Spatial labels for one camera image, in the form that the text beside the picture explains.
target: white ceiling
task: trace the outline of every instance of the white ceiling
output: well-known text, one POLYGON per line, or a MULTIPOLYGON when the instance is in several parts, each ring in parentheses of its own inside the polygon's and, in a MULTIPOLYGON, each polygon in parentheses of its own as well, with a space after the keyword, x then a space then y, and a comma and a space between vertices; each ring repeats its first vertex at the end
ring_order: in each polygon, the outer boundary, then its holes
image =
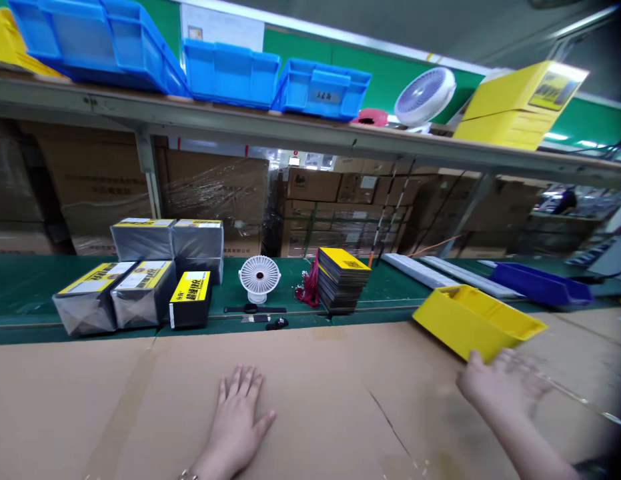
MULTIPOLYGON (((528 0, 232 0, 247 7, 489 67, 542 61, 546 38, 615 2, 533 9, 528 0)), ((591 34, 566 62, 591 70, 582 87, 621 101, 621 21, 591 34)))

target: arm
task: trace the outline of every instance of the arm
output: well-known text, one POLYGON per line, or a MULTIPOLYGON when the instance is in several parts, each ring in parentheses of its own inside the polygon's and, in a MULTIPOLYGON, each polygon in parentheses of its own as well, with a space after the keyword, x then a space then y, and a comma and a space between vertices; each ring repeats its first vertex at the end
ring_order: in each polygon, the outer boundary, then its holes
POLYGON ((512 350, 505 349, 487 367, 474 351, 457 384, 494 432, 522 480, 579 480, 575 469, 532 423, 537 402, 552 388, 534 362, 519 361, 512 350))
POLYGON ((257 453, 270 425, 273 410, 255 422, 255 405, 263 375, 255 367, 235 369, 230 386, 219 384, 219 400, 208 442, 189 472, 199 480, 230 480, 246 468, 257 453))

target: bracelet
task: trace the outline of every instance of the bracelet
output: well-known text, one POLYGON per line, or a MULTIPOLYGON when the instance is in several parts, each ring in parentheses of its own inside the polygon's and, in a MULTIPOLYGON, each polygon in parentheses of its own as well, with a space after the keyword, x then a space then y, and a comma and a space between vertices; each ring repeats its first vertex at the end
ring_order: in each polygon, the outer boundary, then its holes
POLYGON ((199 480, 199 475, 193 475, 190 470, 184 470, 181 475, 177 477, 177 480, 199 480))

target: gray box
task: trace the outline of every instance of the gray box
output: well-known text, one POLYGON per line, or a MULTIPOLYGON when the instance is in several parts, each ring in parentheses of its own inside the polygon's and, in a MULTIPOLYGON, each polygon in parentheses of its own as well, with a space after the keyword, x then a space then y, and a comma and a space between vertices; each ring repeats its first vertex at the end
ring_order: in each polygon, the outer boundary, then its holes
POLYGON ((223 281, 223 257, 218 258, 196 258, 196 259, 176 259, 177 277, 188 271, 209 271, 210 285, 221 285, 223 281))
POLYGON ((68 335, 116 330, 110 293, 135 265, 136 262, 102 263, 52 296, 68 335))
POLYGON ((175 258, 213 259, 223 257, 221 220, 179 220, 172 227, 175 258))
POLYGON ((152 327, 161 323, 177 287, 175 263, 170 260, 141 262, 112 289, 117 327, 152 327))
POLYGON ((126 218, 110 227, 120 261, 173 259, 174 220, 126 218))

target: fan grille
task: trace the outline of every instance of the fan grille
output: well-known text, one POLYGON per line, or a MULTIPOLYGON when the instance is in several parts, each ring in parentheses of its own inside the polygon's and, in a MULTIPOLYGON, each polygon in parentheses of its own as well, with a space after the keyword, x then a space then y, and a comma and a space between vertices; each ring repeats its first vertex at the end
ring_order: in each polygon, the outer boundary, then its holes
POLYGON ((241 267, 241 284, 253 293, 268 293, 279 283, 279 269, 269 257, 250 257, 241 267))
POLYGON ((421 107, 442 87, 445 79, 445 72, 439 69, 429 70, 414 79, 399 97, 399 112, 407 113, 421 107))

